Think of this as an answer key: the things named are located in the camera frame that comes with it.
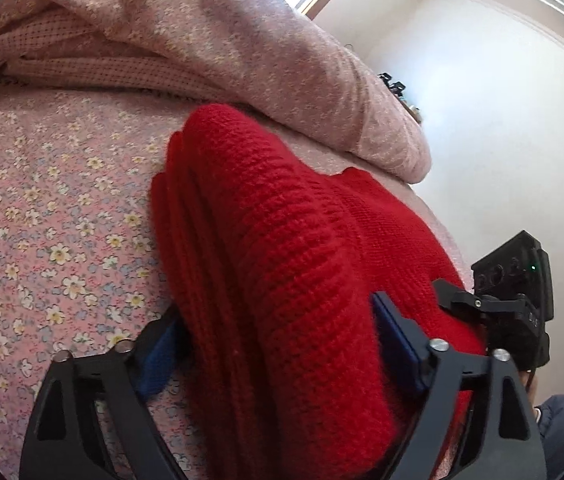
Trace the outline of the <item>red knitted garment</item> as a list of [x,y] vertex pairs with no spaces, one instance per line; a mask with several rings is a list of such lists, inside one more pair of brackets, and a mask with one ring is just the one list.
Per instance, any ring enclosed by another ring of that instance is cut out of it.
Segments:
[[371,297],[454,348],[459,281],[428,226],[367,172],[327,176],[234,108],[197,108],[153,179],[157,246],[193,342],[186,379],[212,479],[360,479],[413,412],[381,360]]

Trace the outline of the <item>small black figurines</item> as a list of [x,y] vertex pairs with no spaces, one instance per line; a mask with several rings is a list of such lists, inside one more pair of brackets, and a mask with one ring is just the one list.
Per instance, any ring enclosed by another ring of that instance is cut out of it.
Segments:
[[385,86],[391,93],[393,93],[394,96],[396,96],[398,99],[403,98],[405,85],[401,81],[393,79],[393,76],[391,76],[389,73],[380,73],[378,75],[378,78],[384,82]]

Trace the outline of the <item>pink floral bed sheet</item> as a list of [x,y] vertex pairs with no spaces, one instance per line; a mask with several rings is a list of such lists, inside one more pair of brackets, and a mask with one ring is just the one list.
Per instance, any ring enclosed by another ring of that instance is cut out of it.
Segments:
[[[29,419],[62,350],[97,356],[177,307],[161,261],[153,179],[168,144],[201,106],[131,92],[0,87],[0,476],[19,479]],[[305,165],[334,176],[348,157],[234,108]],[[408,184],[375,177],[450,244]],[[182,470],[209,477],[186,379],[191,354],[157,394],[155,419]]]

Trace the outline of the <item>pink floral quilt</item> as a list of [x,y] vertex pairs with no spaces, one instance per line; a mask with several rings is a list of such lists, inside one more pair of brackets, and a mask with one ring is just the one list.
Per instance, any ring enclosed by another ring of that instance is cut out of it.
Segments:
[[0,72],[246,104],[405,182],[431,168],[382,80],[284,0],[0,0]]

